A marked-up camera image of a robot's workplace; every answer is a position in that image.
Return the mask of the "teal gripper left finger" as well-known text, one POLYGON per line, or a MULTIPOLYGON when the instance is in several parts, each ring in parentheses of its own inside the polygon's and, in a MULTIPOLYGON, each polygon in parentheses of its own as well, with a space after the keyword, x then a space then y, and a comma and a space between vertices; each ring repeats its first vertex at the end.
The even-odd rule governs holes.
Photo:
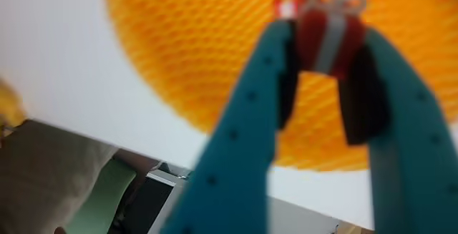
POLYGON ((289 120, 299 65, 295 24, 269 24, 162 233, 267 233, 267 175, 289 120))

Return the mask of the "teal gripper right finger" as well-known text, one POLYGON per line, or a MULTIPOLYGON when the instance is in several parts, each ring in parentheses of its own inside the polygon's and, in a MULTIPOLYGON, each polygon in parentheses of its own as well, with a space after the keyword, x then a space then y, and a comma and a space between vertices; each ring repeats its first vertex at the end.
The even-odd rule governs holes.
POLYGON ((457 231, 457 153, 433 92, 378 31, 338 83, 347 142, 367 144, 377 233, 457 231))

